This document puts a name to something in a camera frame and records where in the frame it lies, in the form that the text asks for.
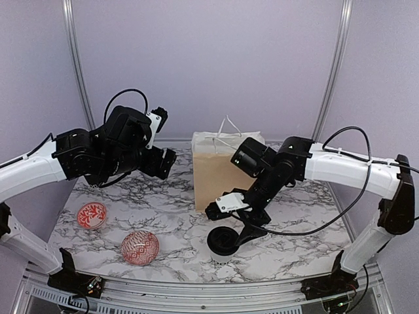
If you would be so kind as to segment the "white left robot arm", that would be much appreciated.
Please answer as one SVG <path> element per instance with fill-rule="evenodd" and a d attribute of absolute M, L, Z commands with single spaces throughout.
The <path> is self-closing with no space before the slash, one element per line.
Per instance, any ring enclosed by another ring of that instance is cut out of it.
<path fill-rule="evenodd" d="M 69 266 L 71 255 L 30 232 L 14 217 L 6 201 L 39 186 L 84 177 L 91 186 L 107 187 L 140 171 L 166 179 L 174 151 L 153 145 L 168 119 L 158 107 L 149 113 L 116 106 L 99 128 L 76 128 L 49 135 L 38 147 L 1 165 L 1 244 L 33 262 L 69 291 L 82 286 L 82 275 Z"/>

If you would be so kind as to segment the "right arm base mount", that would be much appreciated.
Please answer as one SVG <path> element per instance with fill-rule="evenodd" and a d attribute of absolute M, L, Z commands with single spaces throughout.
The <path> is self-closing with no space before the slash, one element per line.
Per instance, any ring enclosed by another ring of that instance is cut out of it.
<path fill-rule="evenodd" d="M 359 288 L 355 275 L 329 274 L 305 279 L 301 284 L 301 292 L 306 300 L 333 296 Z"/>

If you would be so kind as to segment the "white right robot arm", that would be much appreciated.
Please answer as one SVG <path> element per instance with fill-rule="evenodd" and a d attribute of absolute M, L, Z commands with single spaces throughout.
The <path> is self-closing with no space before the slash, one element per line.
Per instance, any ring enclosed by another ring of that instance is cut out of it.
<path fill-rule="evenodd" d="M 248 190 L 231 192 L 218 200 L 224 213 L 236 212 L 253 229 L 270 200 L 296 181 L 325 181 L 381 197 L 378 212 L 356 240 L 338 258 L 337 269 L 325 277 L 324 287 L 338 293 L 372 256 L 395 236 L 414 226 L 415 187 L 409 160 L 373 158 L 327 147 L 303 137 L 287 138 L 278 151 L 246 139 L 231 162 L 255 179 Z"/>

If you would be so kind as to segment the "brown paper bag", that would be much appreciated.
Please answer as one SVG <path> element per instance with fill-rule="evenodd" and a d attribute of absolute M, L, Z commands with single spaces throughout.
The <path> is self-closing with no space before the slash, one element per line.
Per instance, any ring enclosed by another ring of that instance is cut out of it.
<path fill-rule="evenodd" d="M 216 132 L 193 133 L 191 148 L 196 212 L 203 213 L 224 192 L 234 188 L 247 190 L 253 184 L 254 179 L 230 162 L 247 138 L 265 144 L 261 132 L 240 131 L 228 116 L 224 117 Z"/>

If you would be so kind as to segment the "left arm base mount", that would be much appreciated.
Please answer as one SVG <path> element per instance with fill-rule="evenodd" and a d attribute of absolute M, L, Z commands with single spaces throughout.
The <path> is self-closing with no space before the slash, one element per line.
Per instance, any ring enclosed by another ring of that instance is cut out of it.
<path fill-rule="evenodd" d="M 79 296 L 100 298 L 104 283 L 105 280 L 100 276 L 62 270 L 49 275 L 47 285 Z"/>

